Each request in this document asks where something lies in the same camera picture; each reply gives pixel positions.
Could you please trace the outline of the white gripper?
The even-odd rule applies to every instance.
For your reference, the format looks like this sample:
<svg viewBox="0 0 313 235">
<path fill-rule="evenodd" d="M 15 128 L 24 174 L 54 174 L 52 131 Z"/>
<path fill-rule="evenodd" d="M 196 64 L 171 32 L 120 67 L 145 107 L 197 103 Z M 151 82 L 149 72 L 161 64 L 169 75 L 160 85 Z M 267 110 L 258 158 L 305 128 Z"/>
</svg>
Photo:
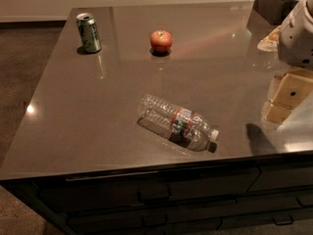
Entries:
<svg viewBox="0 0 313 235">
<path fill-rule="evenodd" d="M 313 92 L 313 0 L 299 0 L 283 20 L 278 55 L 282 62 L 300 67 L 274 75 L 261 111 L 264 120 L 282 124 Z"/>
</svg>

